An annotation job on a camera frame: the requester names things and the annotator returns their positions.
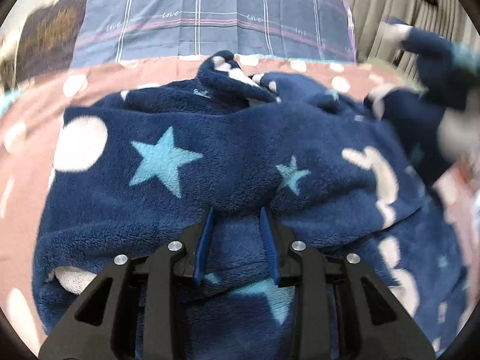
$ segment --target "star pattern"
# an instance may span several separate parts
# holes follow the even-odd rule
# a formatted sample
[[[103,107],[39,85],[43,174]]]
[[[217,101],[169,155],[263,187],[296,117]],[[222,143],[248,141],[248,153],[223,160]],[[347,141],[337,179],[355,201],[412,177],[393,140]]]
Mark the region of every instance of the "star pattern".
[[[222,280],[218,277],[218,275],[213,272],[210,274],[206,274],[204,279],[215,285],[219,285],[222,283]]]
[[[197,96],[202,96],[206,97],[207,99],[210,99],[210,96],[208,95],[208,91],[199,91],[197,88],[193,90],[193,94]]]
[[[283,177],[278,191],[280,191],[282,188],[289,187],[295,195],[300,195],[300,190],[298,187],[299,180],[311,173],[311,171],[308,169],[298,170],[297,159],[294,155],[292,156],[289,166],[277,165],[277,170]]]
[[[447,256],[440,256],[438,258],[438,267],[439,268],[445,268],[447,265],[448,265]]]
[[[279,288],[272,279],[258,281],[232,291],[234,295],[264,295],[275,321],[283,324],[289,315],[290,304],[295,295],[295,287]]]
[[[157,177],[171,193],[180,199],[182,192],[179,167],[203,158],[203,154],[175,147],[172,126],[165,131],[155,145],[137,141],[131,144],[143,159],[130,180],[130,186]]]

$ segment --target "fleece fabric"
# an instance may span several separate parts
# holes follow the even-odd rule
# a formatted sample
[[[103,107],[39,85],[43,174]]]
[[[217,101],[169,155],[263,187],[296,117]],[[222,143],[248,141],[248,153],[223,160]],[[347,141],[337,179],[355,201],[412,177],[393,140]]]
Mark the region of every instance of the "fleece fabric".
[[[188,358],[286,359],[294,289],[268,277],[270,204],[298,239],[357,253],[429,340],[456,335],[466,272],[440,203],[389,123],[305,76],[250,78],[218,52],[193,80],[67,109],[54,168],[33,263],[47,333],[74,300],[55,268],[150,254],[210,204],[207,275],[181,296]]]
[[[462,157],[480,148],[480,55],[435,32],[390,17],[386,38],[417,55],[426,90],[382,85],[364,104],[396,130],[418,174],[430,186]]]

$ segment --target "silver bolt head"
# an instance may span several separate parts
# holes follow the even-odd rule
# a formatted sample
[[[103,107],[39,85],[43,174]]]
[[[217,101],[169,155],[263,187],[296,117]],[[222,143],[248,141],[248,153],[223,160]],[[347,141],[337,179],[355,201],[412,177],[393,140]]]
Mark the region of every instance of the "silver bolt head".
[[[125,256],[124,254],[119,254],[118,256],[115,256],[113,259],[113,262],[117,264],[117,266],[123,266],[128,261],[128,257]]]
[[[292,249],[295,251],[304,251],[307,245],[303,241],[293,241]]]
[[[172,241],[169,243],[169,251],[179,251],[183,247],[180,241]]]
[[[355,253],[350,253],[349,255],[347,255],[346,260],[350,264],[358,264],[360,262],[360,256]]]

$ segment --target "pink polka dot bedsheet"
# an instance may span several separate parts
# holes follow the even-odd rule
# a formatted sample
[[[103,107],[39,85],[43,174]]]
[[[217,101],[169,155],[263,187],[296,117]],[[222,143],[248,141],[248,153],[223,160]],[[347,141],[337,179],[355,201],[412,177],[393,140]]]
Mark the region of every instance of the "pink polka dot bedsheet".
[[[62,115],[70,105],[88,107],[111,92],[163,85],[195,76],[206,57],[165,57],[103,64],[37,76],[0,119],[0,307],[35,353],[45,339],[31,290],[31,262],[47,192],[54,178],[54,155]],[[303,73],[356,100],[382,83],[405,85],[393,70],[372,64],[317,64],[240,55],[249,75],[267,71]],[[75,160],[74,147],[72,160]],[[457,231],[469,267],[469,305],[478,298],[479,235],[474,230],[473,192],[458,167],[438,182],[447,205],[445,219]]]

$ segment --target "black gripper frame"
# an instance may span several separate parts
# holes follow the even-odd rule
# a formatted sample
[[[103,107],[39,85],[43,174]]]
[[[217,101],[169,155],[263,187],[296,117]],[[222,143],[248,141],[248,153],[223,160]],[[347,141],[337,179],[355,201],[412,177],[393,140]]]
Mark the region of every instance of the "black gripper frame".
[[[334,297],[337,359],[435,359],[426,336],[364,261],[326,256],[308,243],[292,246],[293,230],[277,224],[268,206],[260,230],[271,277],[279,287],[296,286],[290,359],[332,359],[327,291]]]
[[[179,245],[165,243],[148,257],[109,263],[68,308],[42,345],[39,360],[133,360],[141,289],[146,285],[143,356],[185,357],[174,277],[199,283],[205,274],[213,209],[183,229]]]

